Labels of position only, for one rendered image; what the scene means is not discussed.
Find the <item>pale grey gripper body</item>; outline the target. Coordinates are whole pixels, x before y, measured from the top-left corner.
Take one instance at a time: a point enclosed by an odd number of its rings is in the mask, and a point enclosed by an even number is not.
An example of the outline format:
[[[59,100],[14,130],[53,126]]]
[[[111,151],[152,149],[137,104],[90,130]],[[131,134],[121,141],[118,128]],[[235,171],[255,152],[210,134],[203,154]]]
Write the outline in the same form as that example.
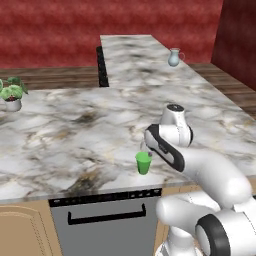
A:
[[[149,148],[146,145],[144,137],[142,137],[141,142],[140,142],[140,152],[149,152]]]

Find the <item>green cup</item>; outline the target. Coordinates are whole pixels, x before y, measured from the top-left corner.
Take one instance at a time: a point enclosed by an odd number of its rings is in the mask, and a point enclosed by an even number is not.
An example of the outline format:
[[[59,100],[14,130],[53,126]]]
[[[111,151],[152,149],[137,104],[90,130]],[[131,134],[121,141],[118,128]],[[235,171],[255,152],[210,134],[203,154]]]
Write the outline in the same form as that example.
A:
[[[148,156],[148,152],[138,152],[135,156],[137,169],[141,175],[146,175],[149,171],[152,157]]]

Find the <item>pale blue glass pitcher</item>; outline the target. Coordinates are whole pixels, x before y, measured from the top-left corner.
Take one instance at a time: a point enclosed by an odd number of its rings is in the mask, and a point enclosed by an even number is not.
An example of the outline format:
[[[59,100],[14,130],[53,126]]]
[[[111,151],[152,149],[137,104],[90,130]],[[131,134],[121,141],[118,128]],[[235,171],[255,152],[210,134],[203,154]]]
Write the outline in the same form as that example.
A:
[[[179,48],[171,48],[168,58],[168,64],[171,67],[176,67],[180,61],[185,59],[185,54]]]

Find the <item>grey dishwasher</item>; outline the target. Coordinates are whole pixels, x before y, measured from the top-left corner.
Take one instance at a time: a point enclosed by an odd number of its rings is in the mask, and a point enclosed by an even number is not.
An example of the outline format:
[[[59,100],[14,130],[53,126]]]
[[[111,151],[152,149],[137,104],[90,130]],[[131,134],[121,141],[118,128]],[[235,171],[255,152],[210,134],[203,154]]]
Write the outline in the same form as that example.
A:
[[[51,199],[63,256],[152,256],[159,189]],[[135,212],[146,205],[146,217],[68,225],[67,216],[83,218]]]

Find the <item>green plant in white pot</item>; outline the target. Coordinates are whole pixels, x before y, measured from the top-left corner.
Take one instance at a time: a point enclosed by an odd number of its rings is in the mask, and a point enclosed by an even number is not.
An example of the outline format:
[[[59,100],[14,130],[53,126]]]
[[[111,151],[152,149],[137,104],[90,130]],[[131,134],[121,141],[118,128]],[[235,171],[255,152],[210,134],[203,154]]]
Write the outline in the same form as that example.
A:
[[[21,99],[28,89],[19,77],[0,79],[0,98],[4,100],[7,112],[17,112],[22,108]]]

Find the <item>tan cupboard door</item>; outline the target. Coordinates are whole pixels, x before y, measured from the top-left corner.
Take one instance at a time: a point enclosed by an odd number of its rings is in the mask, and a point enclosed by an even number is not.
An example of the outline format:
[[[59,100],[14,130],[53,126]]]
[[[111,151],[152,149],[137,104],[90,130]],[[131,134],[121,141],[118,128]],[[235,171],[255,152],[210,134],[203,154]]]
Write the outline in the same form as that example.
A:
[[[0,205],[0,256],[63,256],[47,200]]]

